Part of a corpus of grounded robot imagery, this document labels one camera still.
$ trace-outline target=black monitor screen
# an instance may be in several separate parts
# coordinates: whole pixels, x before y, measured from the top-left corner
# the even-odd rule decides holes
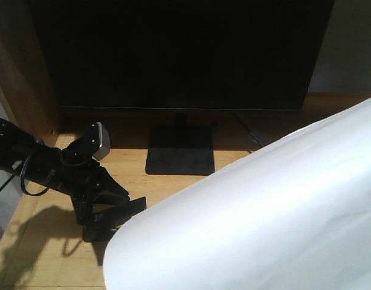
[[[298,110],[333,1],[28,0],[63,108]]]

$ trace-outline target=white paper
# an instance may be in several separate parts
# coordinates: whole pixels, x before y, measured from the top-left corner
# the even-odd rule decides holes
[[[106,289],[371,289],[371,98],[133,217]]]

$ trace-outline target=monitor base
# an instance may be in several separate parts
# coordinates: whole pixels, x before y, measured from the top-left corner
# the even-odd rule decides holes
[[[209,175],[215,171],[211,126],[189,126],[176,116],[176,125],[152,128],[147,161],[151,175]]]

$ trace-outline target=wooden desk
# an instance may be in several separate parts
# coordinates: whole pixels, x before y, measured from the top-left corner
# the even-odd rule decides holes
[[[309,96],[301,114],[241,113],[241,116],[254,130],[268,131],[278,139],[366,98]],[[229,114],[195,116],[199,117],[206,122],[218,121],[214,129],[216,170],[256,148]],[[148,206],[152,206],[203,178],[145,174],[147,133],[156,115],[148,114],[143,122],[138,114],[70,117],[70,125],[59,136],[56,146],[66,147],[75,139],[76,132],[84,129],[93,118],[105,124],[114,144],[102,166],[130,192],[132,199],[146,196]],[[39,186],[30,184],[30,190],[36,192]],[[68,196],[52,190],[39,198],[23,196],[0,243],[0,290],[105,289],[103,270],[96,258],[96,253],[101,256],[105,247],[99,245],[95,249],[90,243],[83,243],[81,231]]]

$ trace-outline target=cable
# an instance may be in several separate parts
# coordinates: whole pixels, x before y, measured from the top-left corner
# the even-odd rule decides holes
[[[242,119],[239,118],[239,116],[234,112],[231,113],[233,114],[234,118],[245,128],[245,130],[254,138],[254,140],[256,140],[261,147],[265,147],[265,145],[258,139],[257,136],[254,135],[253,131],[250,130],[250,128],[242,121]]]
[[[40,145],[43,145],[44,142],[43,140],[41,139],[38,139],[36,140],[36,144],[40,144]],[[32,159],[32,157],[34,156],[35,152],[37,151],[37,148],[38,146],[35,146],[34,149],[31,151],[31,153],[29,154],[29,156],[27,156],[26,160],[24,161],[24,164],[23,164],[23,167],[22,167],[22,170],[21,170],[21,174],[19,175],[20,179],[21,179],[21,189],[23,191],[23,193],[25,195],[30,195],[30,196],[41,196],[41,195],[44,195],[50,188],[49,187],[46,187],[45,189],[43,189],[41,192],[39,193],[30,193],[27,191],[26,189],[26,186],[24,184],[24,175],[27,171],[27,167],[28,167],[28,164],[30,163],[30,160]]]
[[[2,186],[0,186],[0,192],[7,186],[8,183],[11,182],[11,180],[15,177],[15,174],[12,174],[6,181],[3,183]]]

